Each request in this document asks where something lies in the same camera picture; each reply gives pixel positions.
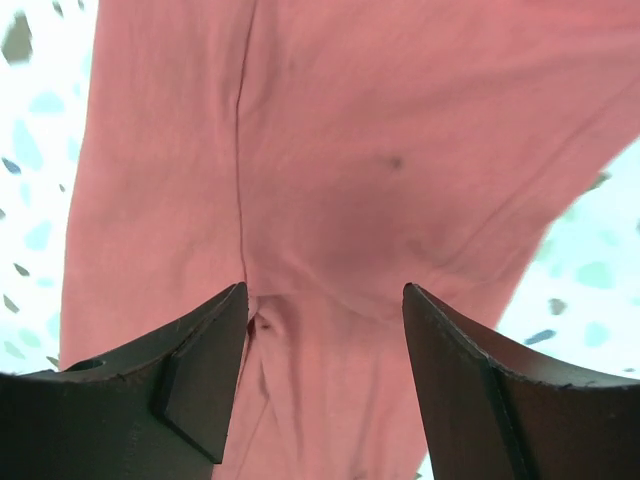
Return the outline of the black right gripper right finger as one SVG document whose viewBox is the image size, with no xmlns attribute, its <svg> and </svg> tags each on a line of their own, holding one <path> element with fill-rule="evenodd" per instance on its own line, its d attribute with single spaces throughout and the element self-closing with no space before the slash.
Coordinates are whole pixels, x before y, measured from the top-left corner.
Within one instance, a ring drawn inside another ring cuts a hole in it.
<svg viewBox="0 0 640 480">
<path fill-rule="evenodd" d="M 638 478 L 638 380 L 541 354 L 416 284 L 402 311 L 435 478 Z"/>
</svg>

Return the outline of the red t-shirt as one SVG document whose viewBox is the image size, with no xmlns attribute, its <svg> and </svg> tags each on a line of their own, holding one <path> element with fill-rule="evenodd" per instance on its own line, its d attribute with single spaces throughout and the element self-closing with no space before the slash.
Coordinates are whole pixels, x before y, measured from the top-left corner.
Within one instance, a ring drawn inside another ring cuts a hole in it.
<svg viewBox="0 0 640 480">
<path fill-rule="evenodd" d="M 639 133 L 635 1 L 103 1 L 62 367 L 245 282 L 218 479 L 410 479 L 405 284 L 494 326 Z"/>
</svg>

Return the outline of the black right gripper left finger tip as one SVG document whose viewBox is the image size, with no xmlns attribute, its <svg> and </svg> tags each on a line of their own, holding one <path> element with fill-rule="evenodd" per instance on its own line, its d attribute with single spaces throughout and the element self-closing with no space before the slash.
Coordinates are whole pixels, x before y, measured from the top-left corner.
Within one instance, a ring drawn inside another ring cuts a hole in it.
<svg viewBox="0 0 640 480">
<path fill-rule="evenodd" d="M 248 295 L 55 372 L 1 378 L 4 480 L 208 479 L 224 455 Z"/>
</svg>

